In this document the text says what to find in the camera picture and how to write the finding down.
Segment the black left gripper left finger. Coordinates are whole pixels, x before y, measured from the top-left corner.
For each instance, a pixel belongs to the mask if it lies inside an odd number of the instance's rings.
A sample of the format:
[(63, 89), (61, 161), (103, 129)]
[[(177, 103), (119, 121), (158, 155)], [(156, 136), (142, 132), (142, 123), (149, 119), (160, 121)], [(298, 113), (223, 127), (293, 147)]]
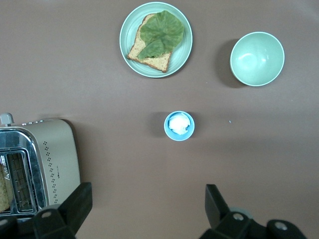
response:
[(92, 184), (81, 183), (57, 208), (47, 208), (33, 218), (37, 239), (74, 239), (92, 209)]

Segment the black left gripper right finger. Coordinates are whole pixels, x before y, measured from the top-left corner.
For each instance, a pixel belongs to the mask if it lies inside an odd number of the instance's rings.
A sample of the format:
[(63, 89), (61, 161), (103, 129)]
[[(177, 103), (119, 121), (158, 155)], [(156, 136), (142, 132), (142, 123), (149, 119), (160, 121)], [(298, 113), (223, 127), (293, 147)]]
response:
[(267, 228), (240, 211), (232, 211), (214, 184), (205, 187), (205, 212), (210, 228), (200, 239), (267, 239)]

